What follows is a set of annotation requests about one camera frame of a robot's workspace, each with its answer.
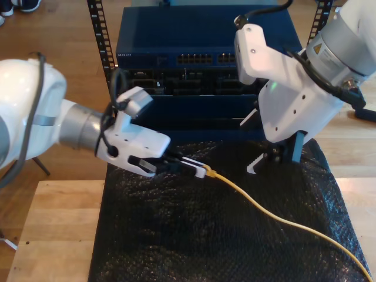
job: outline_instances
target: green led light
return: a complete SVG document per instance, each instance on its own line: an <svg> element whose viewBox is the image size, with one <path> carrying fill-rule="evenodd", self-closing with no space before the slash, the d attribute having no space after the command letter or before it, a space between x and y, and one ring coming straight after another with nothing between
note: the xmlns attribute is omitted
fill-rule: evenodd
<svg viewBox="0 0 376 282"><path fill-rule="evenodd" d="M273 82L273 84L271 85L271 91L273 91L277 87L277 85L277 82Z"/></svg>

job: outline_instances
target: black metal rack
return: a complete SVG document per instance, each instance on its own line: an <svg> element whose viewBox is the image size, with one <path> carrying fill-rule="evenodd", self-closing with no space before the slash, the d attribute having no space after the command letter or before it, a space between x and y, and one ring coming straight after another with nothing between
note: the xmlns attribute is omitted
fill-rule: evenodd
<svg viewBox="0 0 376 282"><path fill-rule="evenodd" d="M96 43L99 50L100 60L105 73L107 86L110 83L111 70L115 68L110 36L107 30L105 12L102 0L87 0L90 19L92 20Z"/></svg>
<svg viewBox="0 0 376 282"><path fill-rule="evenodd" d="M111 48L110 37L107 30L102 0L87 0L87 3L100 59L102 61L103 71L105 73L106 82L109 85L111 70L116 66ZM308 43L318 34L320 30L322 30L327 23L332 5L333 0L318 1Z"/></svg>
<svg viewBox="0 0 376 282"><path fill-rule="evenodd" d="M333 0L324 0L317 2L317 9L315 17L313 19L310 37L308 39L307 45L315 38L319 31L327 24L331 7L333 5Z"/></svg>

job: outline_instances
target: shoe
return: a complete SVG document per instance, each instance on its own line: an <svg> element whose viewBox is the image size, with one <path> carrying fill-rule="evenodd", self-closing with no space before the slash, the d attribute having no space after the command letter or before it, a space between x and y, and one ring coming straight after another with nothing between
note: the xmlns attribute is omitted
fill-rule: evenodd
<svg viewBox="0 0 376 282"><path fill-rule="evenodd" d="M25 13L30 13L38 9L41 2L42 0L12 0L12 4Z"/></svg>
<svg viewBox="0 0 376 282"><path fill-rule="evenodd" d="M0 15L2 16L13 15L13 4L10 1L2 1L0 3Z"/></svg>

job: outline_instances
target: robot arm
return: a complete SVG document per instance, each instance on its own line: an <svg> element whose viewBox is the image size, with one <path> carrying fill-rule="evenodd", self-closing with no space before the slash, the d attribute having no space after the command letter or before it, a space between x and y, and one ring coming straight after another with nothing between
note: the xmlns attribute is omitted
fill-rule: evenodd
<svg viewBox="0 0 376 282"><path fill-rule="evenodd" d="M66 80L51 65L43 64L43 84L38 85L40 65L33 59L0 61L0 168L20 158L37 96L28 147L21 161L61 143L91 150L96 157L143 176L154 176L172 166L188 166L196 176L204 177L202 164L169 150L170 137L130 122L152 101L142 88L135 87L117 98L116 103L126 106L118 111L113 124L103 128L103 114L64 99ZM7 183L2 179L1 185Z"/></svg>
<svg viewBox="0 0 376 282"><path fill-rule="evenodd" d="M363 108L359 86L376 71L375 11L373 0L347 1L307 49L299 55L291 53L294 58L269 48L260 26L243 24L234 43L239 79L244 84L252 84L256 78L269 81L241 127L261 120L274 153L291 138L293 147L301 150L344 102ZM267 152L264 157L270 160L270 155ZM275 155L274 161L283 161L283 156ZM300 160L298 155L293 161ZM254 173L253 167L262 159L255 160L249 172Z"/></svg>

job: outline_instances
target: bubble wrap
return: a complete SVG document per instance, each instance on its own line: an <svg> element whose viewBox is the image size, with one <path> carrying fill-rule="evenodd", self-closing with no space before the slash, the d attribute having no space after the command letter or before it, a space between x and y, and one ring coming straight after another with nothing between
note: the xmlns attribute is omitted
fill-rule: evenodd
<svg viewBox="0 0 376 282"><path fill-rule="evenodd" d="M272 213L314 228L366 265L340 190L318 144L301 164L247 165L255 142L184 145ZM89 282L366 281L342 251L269 218L220 180L165 173L145 178L108 167Z"/></svg>

